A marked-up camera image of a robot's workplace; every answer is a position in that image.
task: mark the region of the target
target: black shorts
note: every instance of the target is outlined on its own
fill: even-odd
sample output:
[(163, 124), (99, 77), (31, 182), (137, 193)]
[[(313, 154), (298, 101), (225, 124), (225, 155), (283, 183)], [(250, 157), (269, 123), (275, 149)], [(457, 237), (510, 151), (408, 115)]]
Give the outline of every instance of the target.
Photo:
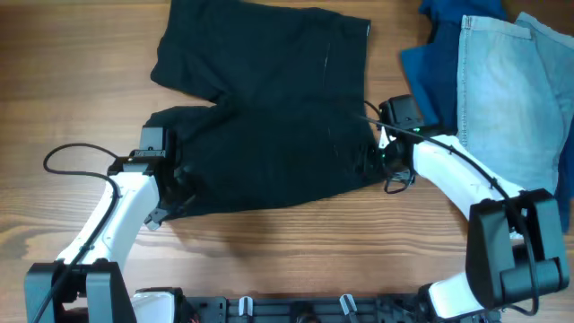
[(176, 129), (178, 174), (197, 185), (188, 215), (296, 205), (382, 179), (356, 118), (369, 27), (317, 8), (172, 1), (152, 79), (216, 103), (148, 122)]

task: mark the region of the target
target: blue cloth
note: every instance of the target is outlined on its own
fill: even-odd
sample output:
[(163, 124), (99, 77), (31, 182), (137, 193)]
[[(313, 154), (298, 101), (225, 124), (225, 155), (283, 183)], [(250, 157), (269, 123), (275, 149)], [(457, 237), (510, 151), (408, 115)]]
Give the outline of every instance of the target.
[(566, 146), (562, 151), (560, 162), (558, 164), (558, 187), (556, 188), (556, 201), (558, 201), (558, 211), (560, 212), (560, 223), (562, 231), (568, 232), (570, 227), (570, 199), (572, 198), (572, 162), (574, 161), (572, 141), (574, 140), (572, 127)]
[(433, 22), (460, 24), (464, 15), (477, 15), (507, 20), (500, 0), (423, 0), (419, 13)]
[[(504, 179), (554, 193), (574, 116), (574, 38), (526, 13), (516, 24), (465, 16), (462, 28), (457, 76), (461, 144)], [(561, 184), (570, 189), (569, 183)]]
[(401, 53), (425, 124), (457, 132), (457, 67), (460, 22), (464, 14), (506, 19), (500, 0), (424, 0), (419, 12), (433, 23), (431, 44)]

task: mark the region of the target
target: clothing pile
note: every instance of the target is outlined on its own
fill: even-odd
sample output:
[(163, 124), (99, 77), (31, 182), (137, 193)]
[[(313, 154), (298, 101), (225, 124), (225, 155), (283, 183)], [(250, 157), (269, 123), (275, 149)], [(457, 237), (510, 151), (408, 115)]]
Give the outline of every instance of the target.
[(216, 105), (152, 115), (195, 197), (165, 220), (285, 207), (383, 179), (363, 106), (370, 22), (239, 0), (173, 0), (152, 79)]
[(574, 196), (574, 38), (500, 0), (424, 0), (429, 44), (402, 53), (425, 122), (525, 189), (555, 194), (568, 230)]

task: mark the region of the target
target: black wire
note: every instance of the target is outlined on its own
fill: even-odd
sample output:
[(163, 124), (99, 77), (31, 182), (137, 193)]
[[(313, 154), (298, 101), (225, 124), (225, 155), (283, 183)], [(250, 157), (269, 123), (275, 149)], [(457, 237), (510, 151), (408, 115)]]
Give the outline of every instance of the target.
[(391, 181), (392, 181), (392, 176), (389, 176), (387, 178), (387, 183), (385, 183), (385, 193), (392, 195), (392, 194), (398, 194), (401, 192), (406, 191), (407, 188), (409, 188), (411, 186), (411, 183), (413, 183), (414, 180), (414, 171), (413, 170), (409, 170), (410, 174), (409, 174), (409, 179), (404, 183), (404, 186), (402, 188), (393, 190), (393, 191), (388, 191), (388, 188), (391, 185)]
[(371, 107), (372, 109), (374, 109), (375, 112), (377, 112), (378, 118), (380, 118), (380, 110), (379, 110), (377, 107), (375, 107), (374, 104), (370, 103), (370, 102), (367, 101), (367, 100), (365, 101), (365, 104), (368, 105), (369, 107)]
[(88, 148), (96, 149), (96, 150), (99, 150), (101, 152), (107, 153), (108, 155), (110, 155), (114, 158), (117, 158), (117, 155), (115, 155), (113, 152), (111, 152), (105, 148), (99, 147), (95, 144), (64, 144), (64, 145), (61, 145), (61, 146), (55, 148), (54, 150), (52, 150), (51, 152), (49, 152), (46, 155), (46, 158), (44, 158), (44, 170), (46, 170), (47, 172), (53, 173), (53, 174), (58, 174), (58, 175), (89, 176), (89, 177), (94, 177), (94, 178), (106, 180), (111, 185), (111, 187), (113, 189), (111, 203), (109, 204), (108, 210), (106, 210), (106, 213), (103, 215), (103, 217), (101, 218), (100, 222), (98, 223), (98, 225), (96, 226), (94, 231), (90, 234), (90, 237), (88, 237), (88, 239), (83, 244), (83, 246), (80, 247), (78, 254), (74, 257), (74, 259), (72, 259), (70, 264), (65, 268), (64, 272), (57, 278), (56, 282), (52, 285), (52, 287), (48, 291), (48, 294), (46, 294), (46, 297), (44, 298), (44, 300), (42, 301), (42, 304), (40, 305), (38, 311), (36, 312), (36, 315), (34, 316), (32, 323), (38, 323), (40, 321), (40, 319), (42, 318), (42, 315), (44, 314), (44, 311), (48, 307), (50, 301), (55, 299), (60, 294), (61, 289), (65, 285), (65, 282), (67, 281), (68, 276), (72, 272), (73, 267), (80, 260), (82, 260), (82, 258), (86, 255), (86, 253), (91, 249), (92, 243), (96, 240), (96, 238), (100, 234), (101, 229), (103, 228), (103, 226), (108, 221), (108, 218), (110, 217), (111, 213), (113, 212), (114, 208), (116, 207), (117, 201), (119, 199), (119, 189), (117, 188), (116, 182), (106, 175), (101, 175), (99, 173), (94, 173), (94, 172), (90, 172), (90, 171), (53, 170), (53, 169), (48, 167), (48, 161), (55, 153), (65, 149), (65, 148), (69, 148), (69, 147), (88, 147)]
[(473, 160), (471, 160), (470, 158), (468, 158), (467, 156), (465, 156), (464, 154), (459, 152), (453, 146), (443, 144), (442, 142), (435, 140), (435, 139), (432, 139), (430, 137), (427, 137), (425, 135), (415, 134), (414, 132), (411, 132), (411, 131), (403, 130), (403, 129), (398, 128), (398, 127), (393, 127), (393, 126), (384, 124), (382, 122), (379, 122), (377, 120), (373, 120), (371, 118), (367, 118), (367, 117), (364, 117), (361, 115), (357, 115), (357, 117), (365, 119), (365, 120), (367, 120), (370, 123), (373, 123), (375, 125), (379, 125), (381, 127), (395, 130), (396, 132), (399, 132), (401, 134), (405, 134), (405, 135), (409, 135), (409, 136), (412, 136), (415, 138), (426, 140), (432, 144), (435, 144), (439, 147), (442, 147), (442, 148), (448, 150), (449, 152), (460, 157), (462, 160), (469, 163), (473, 168), (475, 168), (489, 182), (489, 184), (491, 184), (491, 186), (493, 188), (495, 188), (502, 195), (502, 197), (504, 197), (504, 204), (510, 210), (510, 214), (512, 214), (512, 216), (514, 217), (514, 219), (517, 223), (517, 226), (520, 229), (522, 236), (524, 237), (524, 243), (526, 246), (526, 254), (528, 257), (528, 265), (530, 267), (530, 281), (532, 283), (532, 289), (531, 289), (532, 290), (532, 309), (531, 310), (525, 310), (525, 309), (523, 309), (517, 305), (509, 305), (508, 308), (515, 310), (519, 313), (522, 313), (524, 315), (527, 315), (527, 316), (536, 315), (536, 313), (538, 312), (538, 308), (540, 307), (540, 300), (539, 300), (540, 293), (539, 293), (539, 287), (538, 287), (538, 274), (536, 273), (535, 256), (534, 256), (534, 252), (532, 249), (532, 241), (530, 239), (530, 234), (528, 233), (528, 229), (526, 227), (526, 221), (524, 220), (524, 216), (522, 216), (518, 212), (518, 210), (514, 207), (514, 205), (510, 201), (510, 196), (498, 184), (496, 179), (492, 178), (485, 170), (483, 170), (482, 167), (480, 167), (478, 164), (476, 164), (476, 162), (474, 162)]

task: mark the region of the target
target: wood grain surface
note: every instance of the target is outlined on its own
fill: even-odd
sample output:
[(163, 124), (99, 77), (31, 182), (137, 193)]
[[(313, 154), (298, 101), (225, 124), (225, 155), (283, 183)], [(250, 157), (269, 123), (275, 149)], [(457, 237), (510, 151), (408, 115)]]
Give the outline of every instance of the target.
[[(16, 1), (0, 0), (0, 4)], [(202, 100), (150, 80), (169, 4), (162, 0), (27, 0), (0, 6), (0, 321), (25, 320), (23, 278), (51, 261), (82, 228), (103, 183), (44, 172), (52, 148), (70, 142), (129, 153), (155, 111)], [(421, 45), (430, 24), (420, 0), (267, 0), (372, 20), (366, 97), (408, 92), (401, 49)], [(574, 34), (571, 1), (507, 1)], [(83, 149), (53, 167), (104, 171), (109, 158)], [(181, 286), (187, 295), (286, 296), (415, 292), (464, 269), (466, 223), (420, 180), (388, 196), (380, 185), (281, 210), (211, 214), (143, 228), (126, 264), (129, 292)], [(574, 267), (574, 236), (565, 237)], [(571, 321), (574, 292), (542, 299), (539, 322)], [(507, 322), (525, 319), (504, 314)]]

